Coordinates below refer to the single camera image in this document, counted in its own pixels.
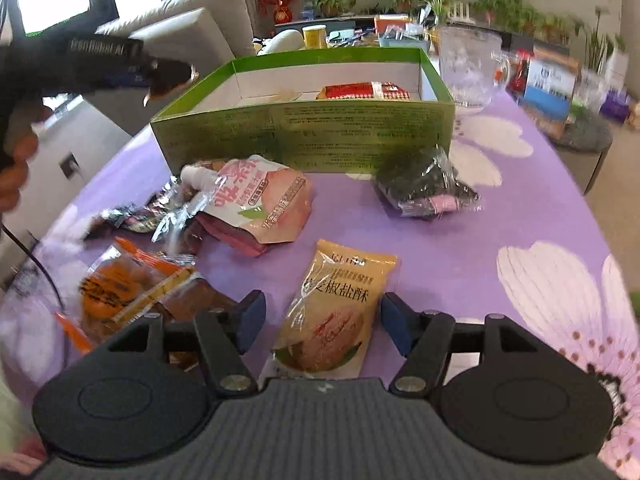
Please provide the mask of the person's left hand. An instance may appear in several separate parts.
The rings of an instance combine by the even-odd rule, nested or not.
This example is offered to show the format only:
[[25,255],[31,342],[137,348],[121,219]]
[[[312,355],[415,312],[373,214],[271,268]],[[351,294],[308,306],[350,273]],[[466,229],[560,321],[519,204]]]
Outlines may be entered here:
[[17,136],[13,148],[13,164],[1,171],[1,212],[12,211],[21,199],[29,173],[29,161],[38,151],[38,136],[33,125],[41,125],[53,114],[52,110],[39,102],[28,102],[14,110],[11,122]]

